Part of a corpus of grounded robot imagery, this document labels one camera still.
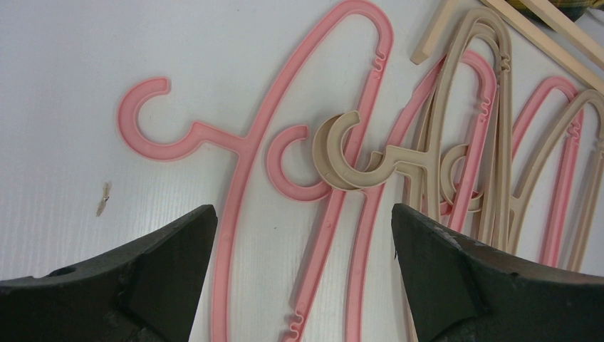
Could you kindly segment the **pink hanger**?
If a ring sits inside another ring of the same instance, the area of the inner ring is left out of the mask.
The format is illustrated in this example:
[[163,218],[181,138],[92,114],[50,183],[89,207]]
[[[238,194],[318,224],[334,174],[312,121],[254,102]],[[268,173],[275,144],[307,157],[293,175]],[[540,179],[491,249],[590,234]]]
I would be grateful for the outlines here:
[[138,83],[120,101],[117,111],[119,133],[132,150],[146,158],[159,161],[178,160],[193,153],[203,143],[211,143],[238,155],[219,228],[212,292],[212,341],[227,341],[229,338],[229,282],[234,240],[241,203],[262,140],[282,98],[303,64],[332,29],[351,14],[370,19],[379,33],[373,67],[368,73],[358,104],[360,117],[367,120],[375,106],[394,41],[390,20],[378,6],[369,1],[342,1],[323,17],[282,68],[264,98],[249,133],[244,137],[195,121],[189,132],[178,142],[162,145],[148,140],[139,129],[138,115],[146,101],[170,92],[170,81],[165,77],[150,78]]
[[[559,90],[568,100],[573,100],[578,94],[577,88],[563,77],[552,76],[543,80],[527,100],[514,123],[512,155],[516,154],[531,121],[553,90]],[[584,111],[580,110],[566,129],[566,135],[564,136],[563,153],[558,166],[553,199],[551,200],[548,227],[541,247],[540,263],[546,266],[557,267],[560,258],[563,230],[578,159],[583,116]]]
[[[480,96],[485,100],[493,99],[495,75],[484,57],[472,50],[468,50],[462,55],[461,62],[471,66],[479,76],[481,80]],[[390,143],[402,143],[412,120],[420,112],[420,109],[423,108],[429,94],[434,89],[437,74],[443,64],[443,60],[435,64],[432,70],[416,87],[409,103],[401,111],[391,130],[388,140]],[[334,192],[334,190],[328,188],[327,184],[324,182],[310,187],[295,185],[287,179],[285,172],[282,170],[282,156],[285,153],[286,148],[295,141],[304,140],[307,137],[308,128],[305,125],[287,128],[276,136],[269,146],[267,155],[269,179],[274,184],[274,187],[285,196],[299,202],[314,202]],[[373,237],[373,230],[375,228],[375,222],[382,200],[383,188],[384,187],[380,185],[373,190],[364,191],[363,193],[365,195],[365,202],[360,214],[348,276],[348,298],[346,300],[345,309],[346,341],[361,340],[366,266]],[[313,284],[312,286],[308,286],[308,288],[311,290],[311,295],[303,301],[303,305],[296,304],[293,321],[289,324],[288,331],[283,335],[284,341],[301,340],[304,324],[306,323],[306,318],[310,312],[310,307],[314,300],[318,284]]]

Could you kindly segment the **right pink hanger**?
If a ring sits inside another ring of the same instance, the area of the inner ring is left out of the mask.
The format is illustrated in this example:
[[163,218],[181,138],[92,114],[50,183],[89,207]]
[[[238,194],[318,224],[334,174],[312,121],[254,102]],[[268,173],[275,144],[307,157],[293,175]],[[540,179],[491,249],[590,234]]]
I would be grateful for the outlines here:
[[[578,94],[577,88],[563,77],[552,76],[543,80],[527,100],[514,123],[512,155],[516,154],[531,121],[553,90],[559,90],[568,100],[573,100]],[[558,166],[553,199],[551,200],[548,227],[541,247],[540,263],[546,266],[557,267],[560,258],[563,230],[578,159],[583,116],[584,111],[580,110],[566,129],[566,135],[564,136],[563,153]]]

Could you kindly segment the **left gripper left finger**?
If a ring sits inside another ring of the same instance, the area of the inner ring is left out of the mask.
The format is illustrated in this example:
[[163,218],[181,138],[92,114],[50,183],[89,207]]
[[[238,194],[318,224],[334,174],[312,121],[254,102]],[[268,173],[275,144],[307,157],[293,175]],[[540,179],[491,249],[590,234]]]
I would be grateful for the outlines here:
[[1,339],[187,341],[217,221],[205,204],[47,276],[2,281]]

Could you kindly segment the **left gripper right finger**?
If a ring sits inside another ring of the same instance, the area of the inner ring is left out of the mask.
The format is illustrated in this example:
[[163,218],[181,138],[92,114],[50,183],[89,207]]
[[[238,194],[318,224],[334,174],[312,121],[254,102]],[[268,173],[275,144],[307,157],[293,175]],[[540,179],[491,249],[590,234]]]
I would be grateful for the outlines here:
[[603,278],[537,264],[392,208],[419,341],[601,341]]

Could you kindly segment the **left pink hanger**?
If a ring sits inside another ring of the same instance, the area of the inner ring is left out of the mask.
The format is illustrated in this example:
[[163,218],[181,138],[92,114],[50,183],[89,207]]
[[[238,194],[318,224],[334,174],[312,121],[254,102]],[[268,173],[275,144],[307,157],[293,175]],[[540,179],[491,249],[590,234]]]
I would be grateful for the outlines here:
[[390,20],[378,6],[369,1],[342,1],[323,17],[282,68],[264,98],[249,133],[244,137],[195,121],[189,132],[178,142],[162,145],[148,140],[139,129],[138,115],[146,101],[170,92],[170,81],[165,77],[150,78],[138,83],[120,101],[117,111],[119,133],[132,150],[146,158],[159,161],[178,160],[193,153],[203,143],[211,143],[238,155],[219,228],[212,292],[212,341],[227,341],[229,338],[229,282],[234,240],[241,203],[262,140],[282,98],[303,64],[332,29],[351,14],[370,19],[379,33],[373,67],[368,73],[358,104],[360,117],[367,120],[375,106],[394,41]]

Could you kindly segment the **wooden clothes rack frame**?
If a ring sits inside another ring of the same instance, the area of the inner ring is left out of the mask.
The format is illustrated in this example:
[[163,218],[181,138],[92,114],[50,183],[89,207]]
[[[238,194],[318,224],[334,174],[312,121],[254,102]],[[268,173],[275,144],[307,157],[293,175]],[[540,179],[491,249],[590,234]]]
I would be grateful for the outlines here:
[[[593,72],[584,62],[574,57],[566,48],[556,43],[541,28],[531,23],[508,2],[483,1],[482,3],[573,77],[592,89],[600,93],[603,92],[602,77]],[[550,1],[523,1],[522,4],[579,50],[600,70],[603,69],[603,46],[558,10]],[[457,6],[457,1],[437,2],[433,16],[410,56],[410,60],[415,65],[421,64],[433,54]]]

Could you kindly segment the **middle pink hanger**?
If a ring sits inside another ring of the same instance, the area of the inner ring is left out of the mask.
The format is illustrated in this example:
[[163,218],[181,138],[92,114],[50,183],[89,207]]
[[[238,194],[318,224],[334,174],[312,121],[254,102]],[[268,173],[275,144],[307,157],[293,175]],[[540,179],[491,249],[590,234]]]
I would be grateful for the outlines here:
[[[485,100],[493,99],[495,75],[484,57],[472,50],[468,50],[462,55],[461,62],[471,66],[479,76],[481,80],[480,96]],[[434,89],[437,74],[443,64],[443,60],[435,64],[432,70],[416,87],[409,103],[401,111],[391,130],[388,140],[390,143],[402,143],[412,120],[420,112],[420,109],[423,108],[429,94]],[[324,182],[310,187],[295,185],[287,179],[285,172],[282,170],[282,156],[285,153],[286,148],[295,141],[304,140],[307,137],[308,128],[305,125],[287,128],[276,136],[269,146],[267,155],[269,179],[274,184],[274,187],[285,196],[299,202],[314,202],[334,192],[334,190],[328,188],[327,184]],[[373,237],[373,230],[375,228],[375,222],[382,200],[383,188],[384,187],[380,185],[373,190],[364,191],[363,193],[365,195],[365,202],[360,214],[348,276],[348,298],[346,300],[345,309],[346,341],[361,340],[366,266]],[[306,323],[306,318],[310,312],[310,307],[314,300],[318,284],[313,284],[312,286],[308,286],[308,288],[311,290],[311,295],[303,301],[303,305],[296,304],[293,321],[289,324],[288,331],[283,335],[284,341],[301,340],[304,324]]]

